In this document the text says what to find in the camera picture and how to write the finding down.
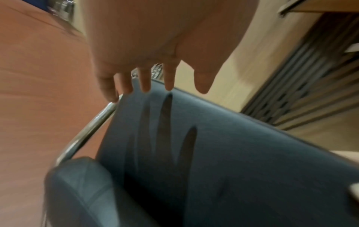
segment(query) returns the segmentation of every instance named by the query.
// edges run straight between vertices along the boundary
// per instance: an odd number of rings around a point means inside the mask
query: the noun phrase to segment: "wooden floor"
[[[21,0],[0,0],[0,226],[39,226],[46,171],[105,105],[82,35]],[[81,155],[94,154],[103,132]]]

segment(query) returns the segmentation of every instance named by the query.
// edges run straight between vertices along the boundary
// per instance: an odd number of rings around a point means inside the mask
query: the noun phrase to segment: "finger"
[[[194,85],[197,91],[202,94],[207,94],[219,70],[220,69],[205,73],[194,71]]]
[[[120,86],[124,94],[130,94],[134,88],[132,86],[131,72],[119,73]]]
[[[151,68],[138,68],[137,70],[141,90],[149,92],[151,90]]]
[[[175,86],[175,76],[178,65],[181,60],[176,60],[173,63],[164,63],[163,64],[163,77],[165,79],[165,88],[170,91]]]
[[[352,184],[349,190],[352,196],[354,197],[354,199],[356,199],[356,201],[359,202],[359,183]]]
[[[119,99],[119,95],[116,91],[115,81],[113,79],[113,74],[99,72],[95,70],[95,75],[97,78],[97,82],[99,88],[104,95],[104,97],[109,102],[117,102]]]

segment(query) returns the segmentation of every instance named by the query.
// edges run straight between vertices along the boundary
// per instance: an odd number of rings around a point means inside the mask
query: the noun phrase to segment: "metal grille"
[[[359,107],[359,55],[344,54],[358,28],[359,14],[325,13],[242,113],[290,130]]]

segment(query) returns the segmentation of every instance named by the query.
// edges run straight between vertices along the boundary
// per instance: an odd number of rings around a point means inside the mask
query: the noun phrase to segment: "black cushion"
[[[70,160],[45,178],[47,217],[52,227],[158,227],[90,158]]]
[[[124,95],[97,160],[161,226],[357,226],[356,166],[161,82]]]

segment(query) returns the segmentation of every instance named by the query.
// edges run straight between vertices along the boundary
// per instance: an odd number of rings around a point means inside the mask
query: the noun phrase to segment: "orange surface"
[[[1,226],[39,225],[46,171],[106,104],[79,32],[21,0],[0,0]],[[104,131],[81,155],[95,153]]]

